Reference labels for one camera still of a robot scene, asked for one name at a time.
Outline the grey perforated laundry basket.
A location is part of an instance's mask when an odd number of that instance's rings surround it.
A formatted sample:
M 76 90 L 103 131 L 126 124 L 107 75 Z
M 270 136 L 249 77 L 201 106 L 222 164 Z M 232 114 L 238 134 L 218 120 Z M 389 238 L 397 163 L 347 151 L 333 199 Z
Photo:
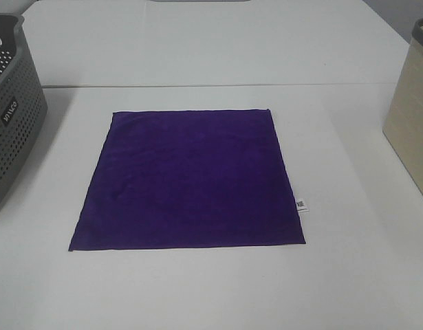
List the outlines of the grey perforated laundry basket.
M 47 114 L 23 22 L 21 15 L 0 13 L 0 208 Z

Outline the beige fabric bin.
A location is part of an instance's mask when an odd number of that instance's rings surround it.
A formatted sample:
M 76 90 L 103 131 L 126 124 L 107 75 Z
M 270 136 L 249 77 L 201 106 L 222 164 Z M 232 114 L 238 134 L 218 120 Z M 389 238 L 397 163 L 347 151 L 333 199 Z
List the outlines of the beige fabric bin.
M 382 131 L 423 196 L 423 18 L 413 26 Z

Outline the purple towel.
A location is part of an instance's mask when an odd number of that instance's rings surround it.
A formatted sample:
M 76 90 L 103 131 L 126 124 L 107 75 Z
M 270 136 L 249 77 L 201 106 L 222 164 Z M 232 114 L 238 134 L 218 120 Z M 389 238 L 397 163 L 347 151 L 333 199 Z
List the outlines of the purple towel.
M 121 111 L 69 249 L 304 242 L 269 110 Z

